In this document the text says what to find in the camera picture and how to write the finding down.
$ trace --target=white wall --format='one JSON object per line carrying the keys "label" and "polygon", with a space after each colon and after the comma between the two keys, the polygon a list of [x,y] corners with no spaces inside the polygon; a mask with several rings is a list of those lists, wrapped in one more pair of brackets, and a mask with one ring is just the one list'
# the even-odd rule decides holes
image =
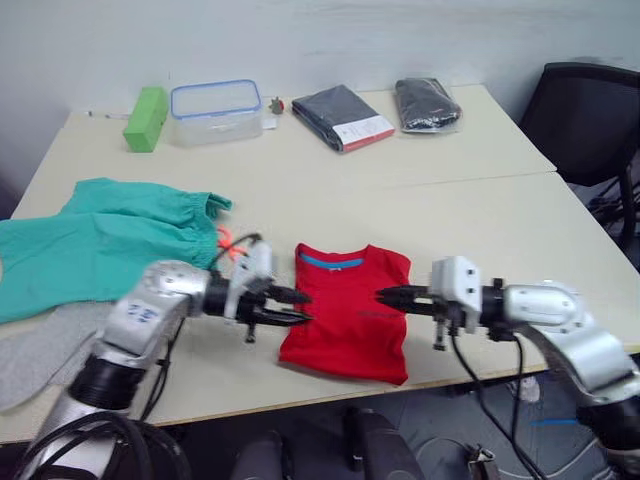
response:
{"label": "white wall", "polygon": [[126,111],[147,84],[426,74],[485,83],[519,118],[546,62],[640,69],[639,25],[640,0],[3,0],[0,179],[21,193],[69,110]]}

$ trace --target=white label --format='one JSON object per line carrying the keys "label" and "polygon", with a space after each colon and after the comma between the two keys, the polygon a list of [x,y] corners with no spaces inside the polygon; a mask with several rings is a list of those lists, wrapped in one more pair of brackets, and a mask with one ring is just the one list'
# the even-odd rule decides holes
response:
{"label": "white label", "polygon": [[365,118],[364,120],[356,120],[355,122],[342,123],[333,127],[334,132],[338,134],[342,144],[348,146],[350,143],[356,143],[368,138],[373,139],[378,135],[392,132],[393,125],[382,115]]}
{"label": "white label", "polygon": [[275,130],[278,128],[278,117],[275,115],[267,115],[262,117],[263,130]]}
{"label": "white label", "polygon": [[148,303],[133,300],[127,305],[127,317],[138,323],[149,323],[158,318],[158,311]]}

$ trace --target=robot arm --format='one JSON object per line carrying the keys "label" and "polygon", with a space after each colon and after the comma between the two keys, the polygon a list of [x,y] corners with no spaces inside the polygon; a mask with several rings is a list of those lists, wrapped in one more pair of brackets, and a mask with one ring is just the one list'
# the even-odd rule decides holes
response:
{"label": "robot arm", "polygon": [[432,316],[437,350],[444,350],[446,329],[474,333],[482,326],[494,341],[527,337],[576,399],[578,420],[592,429],[609,461],[640,474],[640,372],[576,293],[551,282],[504,287],[495,279],[483,287],[475,265],[450,257],[434,262],[430,288],[392,287],[378,295],[403,312]]}
{"label": "robot arm", "polygon": [[[308,321],[300,312],[266,308],[267,300],[284,304],[309,301],[304,294],[274,285],[272,270],[271,248],[261,240],[238,259],[230,281],[184,262],[160,261],[148,267],[135,288],[114,306],[84,368],[60,395],[34,442],[92,413],[128,416],[138,385],[187,316],[225,316],[245,323],[247,342],[255,341],[256,324],[291,326]],[[29,478],[77,434],[49,445],[20,478]],[[113,438],[92,438],[68,452],[56,466],[85,470],[101,478],[114,447]]]}

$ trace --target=blue container lid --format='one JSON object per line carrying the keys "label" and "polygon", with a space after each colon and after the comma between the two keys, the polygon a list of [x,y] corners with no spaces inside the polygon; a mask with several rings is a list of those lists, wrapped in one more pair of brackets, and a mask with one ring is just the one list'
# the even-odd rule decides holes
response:
{"label": "blue container lid", "polygon": [[171,90],[171,116],[177,120],[254,113],[261,108],[253,80],[184,85]]}

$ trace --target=plastic container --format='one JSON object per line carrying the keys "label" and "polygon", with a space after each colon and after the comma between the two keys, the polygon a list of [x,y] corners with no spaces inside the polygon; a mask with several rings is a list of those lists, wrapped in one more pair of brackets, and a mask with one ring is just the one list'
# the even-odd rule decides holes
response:
{"label": "plastic container", "polygon": [[262,134],[262,101],[253,80],[185,85],[171,91],[174,138],[190,147]]}

